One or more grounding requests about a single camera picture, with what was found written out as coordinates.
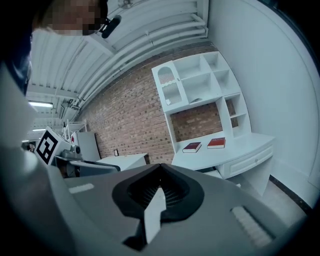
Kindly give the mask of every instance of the desk drawer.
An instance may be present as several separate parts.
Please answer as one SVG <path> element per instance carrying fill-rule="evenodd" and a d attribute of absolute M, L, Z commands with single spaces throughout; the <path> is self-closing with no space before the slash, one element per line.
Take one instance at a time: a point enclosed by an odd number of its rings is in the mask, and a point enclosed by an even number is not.
<path fill-rule="evenodd" d="M 253 167 L 266 161 L 273 155 L 273 146 L 261 148 L 253 153 L 249 153 L 239 159 L 233 160 L 217 166 L 219 173 L 224 179 L 244 173 Z"/>

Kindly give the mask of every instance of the white ceiling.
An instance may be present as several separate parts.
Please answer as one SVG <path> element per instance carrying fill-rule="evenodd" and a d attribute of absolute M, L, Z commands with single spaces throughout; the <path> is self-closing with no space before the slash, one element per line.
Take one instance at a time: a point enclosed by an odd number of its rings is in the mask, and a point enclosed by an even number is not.
<path fill-rule="evenodd" d="M 60 36 L 37 30 L 33 33 L 32 75 L 26 97 L 53 103 L 53 109 L 37 107 L 26 139 L 38 139 L 41 129 L 61 132 L 61 104 L 82 107 L 106 85 L 135 64 L 166 51 L 175 44 L 188 44 L 208 36 L 209 0 L 135 0 L 132 8 L 108 1 L 108 17 L 121 15 L 120 25 L 107 39 L 91 36 Z"/>

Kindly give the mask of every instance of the microphone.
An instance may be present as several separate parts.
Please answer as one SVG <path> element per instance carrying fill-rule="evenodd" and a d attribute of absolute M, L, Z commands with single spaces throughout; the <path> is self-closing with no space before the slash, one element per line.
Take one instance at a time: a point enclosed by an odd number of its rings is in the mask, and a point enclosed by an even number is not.
<path fill-rule="evenodd" d="M 120 24 L 121 22 L 121 16 L 116 15 L 112 20 L 106 18 L 104 25 L 102 28 L 99 30 L 99 32 L 102 33 L 102 38 L 106 39 L 110 36 L 110 34 L 116 29 L 116 27 Z"/>

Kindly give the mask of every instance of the white wall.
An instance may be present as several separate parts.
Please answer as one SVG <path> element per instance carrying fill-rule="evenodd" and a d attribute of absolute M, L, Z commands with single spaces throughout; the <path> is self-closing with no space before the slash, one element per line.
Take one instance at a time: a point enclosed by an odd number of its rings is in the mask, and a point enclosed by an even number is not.
<path fill-rule="evenodd" d="M 254 133 L 275 136 L 277 179 L 314 206 L 320 78 L 293 30 L 257 0 L 210 0 L 209 39 L 233 70 Z"/>

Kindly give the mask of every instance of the red book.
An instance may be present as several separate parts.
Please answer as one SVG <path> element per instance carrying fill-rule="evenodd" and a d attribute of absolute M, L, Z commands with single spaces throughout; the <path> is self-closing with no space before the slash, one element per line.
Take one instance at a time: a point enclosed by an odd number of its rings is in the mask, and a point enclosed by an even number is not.
<path fill-rule="evenodd" d="M 208 149 L 223 149 L 226 145 L 226 138 L 213 138 L 209 144 Z"/>
<path fill-rule="evenodd" d="M 182 152 L 183 153 L 197 153 L 197 151 L 200 149 L 201 147 L 201 142 L 193 142 L 190 143 L 188 146 L 186 146 Z"/>

